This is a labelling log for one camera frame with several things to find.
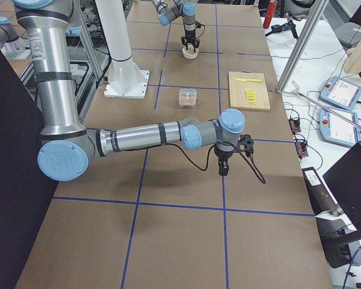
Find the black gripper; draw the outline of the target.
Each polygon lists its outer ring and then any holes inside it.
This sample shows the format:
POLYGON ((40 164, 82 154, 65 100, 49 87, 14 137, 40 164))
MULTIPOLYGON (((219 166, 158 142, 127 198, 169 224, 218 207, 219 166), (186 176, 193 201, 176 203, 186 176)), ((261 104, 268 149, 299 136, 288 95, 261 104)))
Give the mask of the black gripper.
POLYGON ((188 49, 188 45, 194 45, 195 49, 198 49, 200 45, 200 39, 196 37, 195 30, 192 31, 185 30, 185 35, 181 37, 181 42, 185 50, 188 49))
POLYGON ((214 154, 218 157, 218 173, 227 176, 229 173, 229 158, 236 152, 234 144, 224 141, 214 145, 214 154))

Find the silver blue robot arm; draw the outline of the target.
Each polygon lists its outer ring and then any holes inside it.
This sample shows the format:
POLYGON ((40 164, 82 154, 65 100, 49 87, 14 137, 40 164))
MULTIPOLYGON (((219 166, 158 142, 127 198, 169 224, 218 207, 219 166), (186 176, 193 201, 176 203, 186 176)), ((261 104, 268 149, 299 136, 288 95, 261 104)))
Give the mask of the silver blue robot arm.
MULTIPOLYGON (((181 141, 185 149, 199 149, 212 145, 207 154, 206 167, 191 161, 205 171, 211 149, 218 157, 218 173, 226 176, 228 159, 242 152, 252 157, 252 144, 248 135, 241 135, 245 117, 239 110, 230 108, 218 119, 201 122, 195 118, 157 123, 120 130, 97 129, 87 132, 80 123, 75 102, 75 91, 66 44, 66 32, 73 18, 80 12, 79 1, 12 1, 18 23, 26 29, 32 54, 34 79, 37 85, 45 127, 40 135, 42 147, 37 156, 40 170, 56 181, 71 181, 81 176, 96 158, 113 152, 139 151, 166 146, 181 141)), ((125 15, 121 1, 96 1, 97 12, 108 46, 111 70, 106 96, 143 99, 150 72, 134 63, 129 42, 125 15)), ((196 38, 195 3, 175 1, 168 7, 162 1, 151 1, 165 26, 183 18, 185 48, 199 46, 196 38)))
POLYGON ((152 0, 162 26, 167 26, 181 17, 184 27, 184 35, 181 37, 182 45, 186 51, 195 54, 200 45, 200 39, 196 35, 197 29, 205 27, 196 20, 196 4, 192 1, 173 1, 170 7, 165 1, 152 0))

